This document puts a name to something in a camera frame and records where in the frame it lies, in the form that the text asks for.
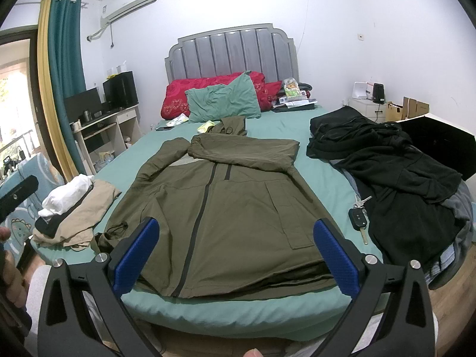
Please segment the curtain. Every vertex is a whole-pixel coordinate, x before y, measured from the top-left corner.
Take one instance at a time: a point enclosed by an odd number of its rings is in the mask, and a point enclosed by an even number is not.
[[[48,127],[51,143],[58,158],[59,166],[67,181],[78,175],[78,170],[66,147],[63,134],[61,132],[58,116],[56,114],[55,100],[53,98],[53,88],[49,72],[48,60],[48,21],[51,0],[41,0],[40,17],[38,19],[38,42],[37,42],[37,64],[38,80],[40,83],[41,103],[45,113],[46,125]]]
[[[77,170],[86,174],[66,115],[64,99],[86,91],[79,21],[81,0],[51,0],[48,19],[48,61],[59,127]]]

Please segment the wooden floor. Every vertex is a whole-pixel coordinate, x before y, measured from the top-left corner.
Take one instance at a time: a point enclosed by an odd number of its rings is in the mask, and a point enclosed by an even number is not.
[[[25,273],[28,285],[37,267],[44,264],[35,256]],[[472,245],[466,261],[456,276],[445,286],[430,291],[433,311],[439,322],[437,355],[442,357],[453,346],[476,311],[476,245]],[[154,333],[163,345],[164,357],[241,357],[247,350],[257,348],[266,357],[284,355],[292,342],[285,339],[225,339],[199,336],[154,326]]]

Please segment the blue gripper pad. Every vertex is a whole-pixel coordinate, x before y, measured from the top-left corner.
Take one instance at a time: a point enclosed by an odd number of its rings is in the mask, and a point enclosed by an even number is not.
[[[365,272],[362,254],[326,218],[314,224],[314,242],[342,294],[355,298]]]
[[[108,276],[116,297],[132,290],[158,240],[159,223],[154,218],[146,217],[111,252]]]

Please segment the pillow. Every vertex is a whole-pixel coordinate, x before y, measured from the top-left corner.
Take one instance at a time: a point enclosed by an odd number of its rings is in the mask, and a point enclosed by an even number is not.
[[[278,99],[278,91],[281,89],[282,81],[265,83],[263,87],[263,96],[265,99],[259,104],[261,111],[271,110],[271,101]]]
[[[205,88],[209,85],[215,84],[229,84],[242,72],[231,73],[230,75],[220,75],[211,78],[197,78],[197,79],[176,79],[167,86],[164,103],[160,111],[160,115],[164,119],[174,119],[180,114],[184,113],[186,116],[190,115],[189,105],[185,91],[191,88]],[[251,71],[249,74],[253,85],[255,86],[256,95],[260,104],[261,110],[269,110],[267,105],[267,96],[264,94],[265,76],[261,72]]]
[[[261,116],[256,90],[247,72],[228,85],[191,88],[185,94],[189,102],[190,122],[215,121],[234,115],[243,115],[246,118]]]

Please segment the computer case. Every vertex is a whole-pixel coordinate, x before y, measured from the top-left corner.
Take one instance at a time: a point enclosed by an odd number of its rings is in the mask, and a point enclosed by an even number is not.
[[[132,71],[119,73],[106,80],[102,86],[110,110],[131,107],[139,102]]]

